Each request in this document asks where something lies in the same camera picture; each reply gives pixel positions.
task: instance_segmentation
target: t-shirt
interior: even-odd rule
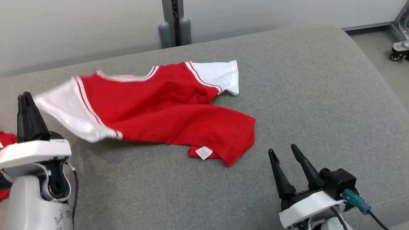
[[[238,95],[236,61],[153,66],[146,76],[73,77],[34,98],[39,109],[89,142],[104,138],[207,147],[227,166],[254,144],[255,119],[210,105],[222,92]]]

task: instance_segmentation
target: gray cushion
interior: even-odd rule
[[[409,115],[359,47],[333,26],[279,29],[0,79],[0,130],[16,131],[18,94],[48,90],[74,74],[102,68],[144,75],[153,65],[234,59],[240,94],[225,93],[214,104],[257,122],[254,146],[232,167],[190,158],[188,146],[87,143],[43,114],[49,129],[72,146],[80,181],[76,229],[282,229],[267,150],[275,150],[301,191],[307,180],[292,143],[317,170],[344,168],[355,175],[386,225],[408,220]],[[0,203],[0,223],[6,205]],[[357,209],[344,216],[355,229],[379,228]]]

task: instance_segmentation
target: care tag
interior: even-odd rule
[[[207,148],[206,146],[203,146],[202,148],[196,150],[196,153],[197,153],[202,159],[206,159],[208,156],[210,156],[211,153],[213,153],[213,150]]]

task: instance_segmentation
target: green connector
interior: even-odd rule
[[[355,207],[360,207],[365,201],[358,196],[358,194],[354,193],[351,189],[345,189],[342,193],[342,198],[346,200],[348,203],[354,205]]]

